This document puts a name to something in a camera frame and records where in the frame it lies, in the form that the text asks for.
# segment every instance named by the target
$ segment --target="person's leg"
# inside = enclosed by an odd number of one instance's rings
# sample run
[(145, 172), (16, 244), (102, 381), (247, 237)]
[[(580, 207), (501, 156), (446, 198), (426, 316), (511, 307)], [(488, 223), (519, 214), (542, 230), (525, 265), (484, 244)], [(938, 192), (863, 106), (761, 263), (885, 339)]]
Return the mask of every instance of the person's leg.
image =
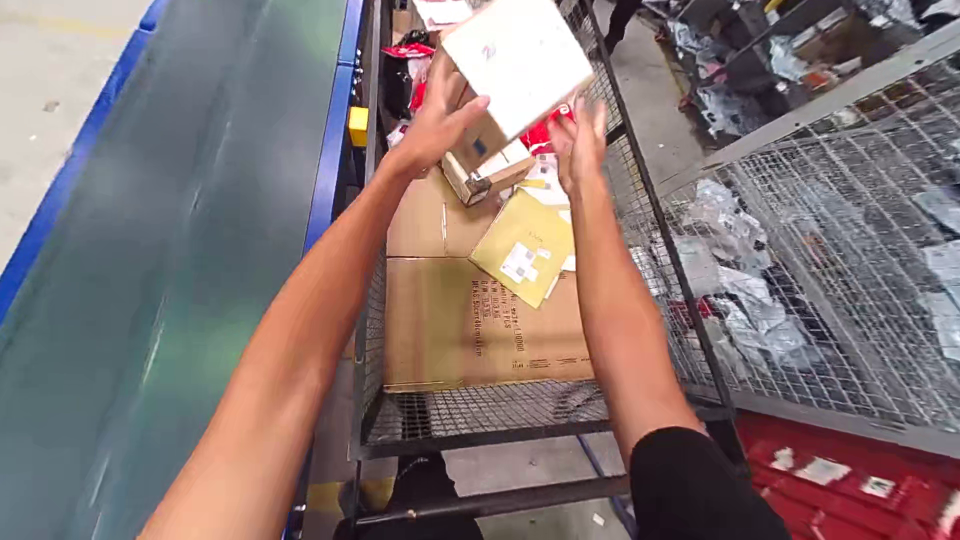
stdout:
[(624, 34), (627, 33), (627, 23), (639, 7), (639, 0), (616, 0), (616, 5), (610, 14), (610, 28), (603, 40), (604, 45), (607, 46), (607, 54), (613, 54), (613, 48), (623, 40)]

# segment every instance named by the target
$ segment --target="hand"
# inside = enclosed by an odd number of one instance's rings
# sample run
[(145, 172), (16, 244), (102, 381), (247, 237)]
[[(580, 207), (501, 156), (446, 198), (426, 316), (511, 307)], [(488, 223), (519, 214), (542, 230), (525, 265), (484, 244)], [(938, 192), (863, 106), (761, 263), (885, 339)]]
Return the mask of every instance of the hand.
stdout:
[(587, 100), (578, 97), (573, 108), (576, 123), (566, 116), (560, 122), (550, 120), (546, 129), (560, 160), (560, 185), (567, 195), (581, 183), (603, 178), (600, 164), (607, 153), (607, 105), (598, 101), (593, 110)]
[(391, 150), (417, 173), (440, 161), (490, 104), (489, 97), (478, 96), (454, 109), (467, 82), (446, 54), (434, 57), (426, 84), (423, 106), (403, 140)]

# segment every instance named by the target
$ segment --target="yellow padded envelope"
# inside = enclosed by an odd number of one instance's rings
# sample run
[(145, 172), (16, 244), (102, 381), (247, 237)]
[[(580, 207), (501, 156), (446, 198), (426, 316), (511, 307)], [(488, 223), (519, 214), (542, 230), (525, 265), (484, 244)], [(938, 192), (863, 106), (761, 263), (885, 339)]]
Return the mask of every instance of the yellow padded envelope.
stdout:
[(573, 229), (556, 209), (519, 189), (496, 215), (470, 260), (532, 307), (549, 294), (573, 253)]

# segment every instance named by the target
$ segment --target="metal bar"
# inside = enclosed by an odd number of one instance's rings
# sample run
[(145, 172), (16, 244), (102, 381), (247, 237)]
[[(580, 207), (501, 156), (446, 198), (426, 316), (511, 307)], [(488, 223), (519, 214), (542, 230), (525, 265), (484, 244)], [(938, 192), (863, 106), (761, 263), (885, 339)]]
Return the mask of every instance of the metal bar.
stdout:
[[(593, 27), (593, 32), (598, 35), (599, 31), (597, 29), (599, 26), (597, 26), (596, 14), (593, 12), (593, 8), (587, 4), (586, 0), (580, 0), (580, 3), (587, 10), (587, 13), (590, 17), (590, 23)], [(713, 351), (713, 344), (710, 343), (709, 336), (707, 335), (707, 329), (704, 327), (703, 318), (701, 318), (700, 310), (697, 308), (697, 299), (693, 296), (693, 292), (690, 289), (690, 283), (686, 279), (686, 272), (684, 272), (684, 267), (680, 262), (680, 255), (677, 252), (677, 246), (673, 243), (673, 235), (670, 234), (670, 227), (667, 225), (666, 217), (663, 214), (663, 209), (660, 207), (660, 200), (657, 198), (657, 191), (654, 189), (653, 181), (650, 180), (650, 172), (647, 170), (647, 165), (643, 160), (643, 155), (640, 154), (640, 147), (636, 142), (634, 126), (630, 121), (630, 116), (627, 114), (627, 104), (624, 103), (623, 96), (620, 95), (620, 87), (616, 82), (616, 76), (613, 74), (613, 69), (610, 65), (610, 54), (607, 52), (607, 47), (603, 46), (602, 43), (603, 40), (598, 38), (597, 44), (602, 55), (604, 67), (610, 76), (610, 85), (613, 90), (613, 96), (616, 99), (616, 105), (620, 110), (620, 116), (622, 117), (623, 123), (627, 129), (627, 141), (634, 155), (634, 159), (636, 160), (636, 167), (640, 173), (640, 180), (643, 183), (643, 189), (646, 191), (650, 208), (654, 213), (655, 219), (657, 220), (657, 226), (660, 229), (660, 234), (663, 238), (663, 244), (666, 248), (667, 255), (670, 258), (670, 264), (674, 268), (674, 272), (677, 275), (677, 281), (680, 283), (680, 289), (684, 294), (686, 309), (690, 320), (693, 322), (693, 328), (694, 331), (696, 331), (697, 338), (700, 340), (704, 357), (707, 360), (707, 365), (709, 366), (710, 372), (713, 375), (713, 384), (716, 386), (717, 395), (720, 397), (720, 402), (724, 406), (732, 407), (730, 389), (724, 382), (723, 372), (720, 370), (720, 363), (717, 361), (716, 354)]]
[[(696, 398), (691, 397), (690, 401), (696, 402)], [(694, 412), (697, 414), (697, 418), (703, 422), (732, 420), (735, 414), (732, 408), (724, 407), (722, 405), (698, 405), (697, 403), (694, 403), (693, 405)], [(457, 448), (511, 443), (549, 437), (564, 437), (569, 435), (596, 433), (599, 431), (610, 430), (611, 426), (609, 420), (591, 420), (585, 422), (555, 424), (552, 426), (542, 426), (536, 428), (482, 431), (478, 433), (463, 433), (458, 435), (408, 439), (383, 443), (362, 440), (362, 446), (356, 449), (357, 453), (355, 457), (362, 459), (374, 459), (393, 455), (425, 454), (427, 452), (440, 452)]]
[[(378, 114), (380, 107), (377, 106), (380, 95), (380, 29), (383, 21), (383, 0), (370, 0), (370, 11), (367, 13), (367, 20), (370, 21), (367, 35), (369, 37), (369, 46), (367, 47), (367, 58), (370, 59), (371, 69), (366, 74), (370, 77), (367, 92), (367, 148), (366, 159), (364, 161), (363, 185), (367, 185), (376, 169), (376, 145), (379, 137), (377, 136), (377, 127), (379, 126)], [(356, 326), (353, 330), (353, 427), (350, 434), (349, 455), (351, 459), (358, 459), (360, 448), (363, 446), (364, 416), (367, 412), (363, 406), (367, 361), (367, 319), (370, 309), (370, 291), (364, 296), (365, 302), (357, 317)]]
[(384, 512), (356, 520), (358, 528), (400, 521), (462, 516), (482, 518), (558, 504), (605, 499), (630, 492), (626, 475), (601, 479), (577, 480), (510, 491), (460, 497), (438, 503), (427, 503), (405, 510)]
[(833, 410), (823, 410), (793, 404), (777, 398), (759, 396), (751, 392), (733, 392), (732, 396), (736, 406), (743, 409), (811, 426), (891, 442), (925, 452), (960, 458), (960, 445), (957, 444), (956, 433), (949, 433), (937, 428), (884, 422)]
[[(577, 442), (580, 443), (580, 448), (584, 449), (584, 454), (587, 455), (587, 460), (590, 462), (590, 467), (593, 467), (593, 472), (597, 474), (597, 477), (603, 478), (605, 476), (603, 467), (600, 466), (600, 460), (597, 459), (596, 454), (593, 453), (593, 448), (590, 447), (590, 444), (582, 435), (577, 435)], [(620, 520), (623, 527), (627, 529), (627, 535), (631, 538), (637, 538), (639, 532), (636, 528), (636, 519), (627, 513), (627, 508), (623, 505), (623, 501), (620, 501), (619, 497), (610, 497), (610, 505), (613, 507), (613, 513), (616, 514), (616, 518)]]

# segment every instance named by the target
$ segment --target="large cardboard box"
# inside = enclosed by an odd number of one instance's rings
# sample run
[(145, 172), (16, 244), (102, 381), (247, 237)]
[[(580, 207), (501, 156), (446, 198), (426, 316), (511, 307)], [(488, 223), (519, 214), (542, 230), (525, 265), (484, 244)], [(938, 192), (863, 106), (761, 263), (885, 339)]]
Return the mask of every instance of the large cardboard box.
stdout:
[(593, 378), (573, 275), (540, 309), (465, 258), (387, 260), (384, 389)]
[(387, 257), (468, 257), (498, 210), (495, 197), (465, 207), (433, 167), (403, 194), (387, 231)]
[(450, 151), (475, 170), (576, 90), (593, 69), (553, 0), (494, 0), (440, 35), (467, 79), (460, 103), (491, 98), (487, 112)]

